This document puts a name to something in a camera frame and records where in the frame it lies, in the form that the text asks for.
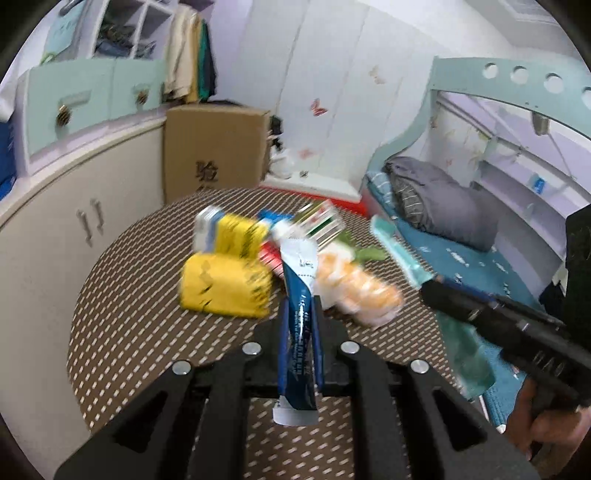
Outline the person's right hand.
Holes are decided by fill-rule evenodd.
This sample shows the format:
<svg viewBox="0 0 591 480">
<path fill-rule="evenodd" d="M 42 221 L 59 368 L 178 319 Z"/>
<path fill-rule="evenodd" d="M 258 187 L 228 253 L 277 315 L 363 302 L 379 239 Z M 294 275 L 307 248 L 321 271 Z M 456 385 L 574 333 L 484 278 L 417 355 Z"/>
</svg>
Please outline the person's right hand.
<svg viewBox="0 0 591 480">
<path fill-rule="evenodd" d="M 552 452 L 547 461 L 555 469 L 563 468 L 579 449 L 590 429 L 590 409 L 573 412 L 544 411 L 533 417 L 532 404 L 536 383 L 527 378 L 521 387 L 504 435 L 528 458 L 533 442 L 549 443 Z"/>
</svg>

